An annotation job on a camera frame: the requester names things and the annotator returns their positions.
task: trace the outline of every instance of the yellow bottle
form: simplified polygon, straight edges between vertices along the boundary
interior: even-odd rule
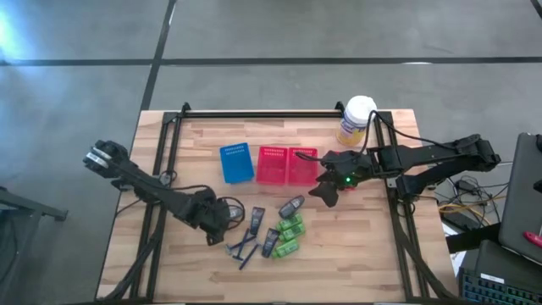
[[[349,147],[357,145],[365,135],[368,116],[373,110],[376,110],[376,103],[371,97],[356,96],[351,98],[340,121],[337,140]]]

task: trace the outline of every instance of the white bottle cap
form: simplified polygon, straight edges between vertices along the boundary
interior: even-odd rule
[[[356,96],[348,101],[346,115],[354,124],[365,125],[371,111],[376,110],[376,103],[371,97]]]

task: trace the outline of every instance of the wooden tabletop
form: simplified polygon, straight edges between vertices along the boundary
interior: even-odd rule
[[[392,113],[399,130],[419,136],[411,109],[392,110]],[[135,134],[131,159],[147,173],[152,172],[162,116],[163,111],[142,112]],[[382,180],[370,180],[360,184],[355,191],[341,192],[334,208],[327,208],[320,198],[309,197],[307,192],[311,187],[262,186],[254,181],[237,185],[224,183],[220,147],[248,142],[256,172],[258,149],[262,145],[315,147],[320,156],[328,150],[346,150],[347,147],[335,139],[338,126],[338,119],[183,120],[175,165],[179,177],[174,186],[207,184],[217,196],[237,197],[246,206],[245,223],[228,231],[225,242],[234,244],[242,239],[253,206],[266,208],[258,235],[263,241],[268,227],[275,227],[279,221],[278,208],[300,194],[307,199],[301,209],[307,233],[298,239],[299,251],[286,258],[272,259],[263,258],[258,250],[248,265],[239,271],[239,262],[226,255],[224,243],[208,247],[202,230],[193,230],[169,213],[155,302],[404,300]],[[397,136],[400,144],[421,145],[419,141]],[[372,129],[369,146],[375,145]],[[167,163],[168,151],[169,147],[166,147],[163,166]],[[119,208],[134,200],[132,193],[123,194]],[[99,297],[109,293],[134,262],[144,208],[145,203],[138,203],[114,222]],[[414,219],[423,258],[448,290],[456,293],[450,255],[435,202],[430,199],[416,202]],[[252,245],[245,248],[245,255]],[[417,286],[412,264],[410,270],[412,284]],[[143,287],[147,284],[145,274]]]

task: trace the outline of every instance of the concrete floor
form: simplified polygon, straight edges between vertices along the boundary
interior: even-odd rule
[[[168,0],[7,0],[2,59],[151,59]],[[542,56],[529,0],[179,0],[164,58]],[[0,66],[0,186],[69,209],[45,219],[21,304],[90,301],[119,194],[84,169],[97,139],[130,147],[150,66]],[[150,109],[414,108],[422,136],[472,133],[512,160],[542,132],[542,64],[161,67]],[[510,167],[476,175],[508,180]],[[439,191],[450,194],[449,186]]]

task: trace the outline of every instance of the plastic basket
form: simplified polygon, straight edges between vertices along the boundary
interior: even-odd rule
[[[305,161],[296,153],[305,153],[311,157],[318,156],[318,149],[309,147],[290,147],[288,157],[288,183],[294,186],[312,186],[318,176],[318,162]]]
[[[288,148],[260,147],[257,158],[256,182],[283,185],[286,182]]]
[[[221,147],[220,161],[226,183],[250,181],[254,177],[254,168],[247,143]]]

